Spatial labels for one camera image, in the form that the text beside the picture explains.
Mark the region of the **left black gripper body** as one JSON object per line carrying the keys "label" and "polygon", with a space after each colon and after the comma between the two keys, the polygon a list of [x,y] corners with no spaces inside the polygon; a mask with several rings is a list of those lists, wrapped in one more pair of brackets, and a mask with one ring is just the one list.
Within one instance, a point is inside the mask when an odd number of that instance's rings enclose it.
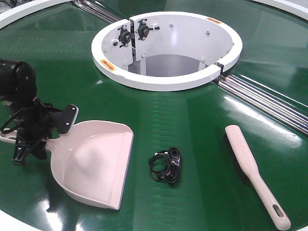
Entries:
{"label": "left black gripper body", "polygon": [[31,150],[40,142],[52,137],[62,112],[51,103],[43,103],[38,97],[30,101],[14,98],[4,100],[11,116],[0,127],[0,133],[16,132],[16,141],[31,143]]}

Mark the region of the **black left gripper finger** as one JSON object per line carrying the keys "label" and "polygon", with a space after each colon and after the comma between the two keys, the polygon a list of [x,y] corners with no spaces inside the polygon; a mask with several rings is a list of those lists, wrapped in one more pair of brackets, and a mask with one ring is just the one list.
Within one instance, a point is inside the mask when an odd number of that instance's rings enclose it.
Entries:
{"label": "black left gripper finger", "polygon": [[46,142],[40,141],[31,151],[31,154],[33,154],[33,156],[35,156],[37,159],[46,160],[47,159]]}
{"label": "black left gripper finger", "polygon": [[16,141],[12,163],[16,166],[24,166],[26,157],[31,152],[31,143],[27,141]]}

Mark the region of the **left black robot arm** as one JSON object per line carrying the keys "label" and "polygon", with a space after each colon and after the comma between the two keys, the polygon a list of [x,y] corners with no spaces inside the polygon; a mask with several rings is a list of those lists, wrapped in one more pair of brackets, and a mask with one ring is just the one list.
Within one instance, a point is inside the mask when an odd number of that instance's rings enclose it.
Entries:
{"label": "left black robot arm", "polygon": [[25,165],[29,154],[45,160],[45,140],[51,138],[62,111],[37,97],[36,72],[28,63],[0,61],[0,100],[10,114],[1,133],[17,132],[13,164]]}

